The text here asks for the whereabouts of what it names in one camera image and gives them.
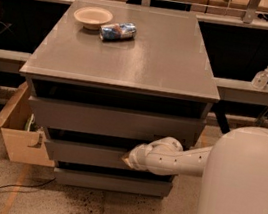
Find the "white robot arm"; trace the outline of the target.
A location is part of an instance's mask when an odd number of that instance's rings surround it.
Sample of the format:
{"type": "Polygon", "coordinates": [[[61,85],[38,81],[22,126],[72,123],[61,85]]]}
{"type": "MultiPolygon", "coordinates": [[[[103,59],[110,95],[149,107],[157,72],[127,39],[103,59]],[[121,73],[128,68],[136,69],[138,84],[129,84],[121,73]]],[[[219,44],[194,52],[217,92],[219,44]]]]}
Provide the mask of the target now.
{"type": "Polygon", "coordinates": [[[200,176],[197,214],[268,214],[268,129],[242,127],[210,147],[185,151],[162,138],[123,156],[130,168],[157,175],[200,176]]]}

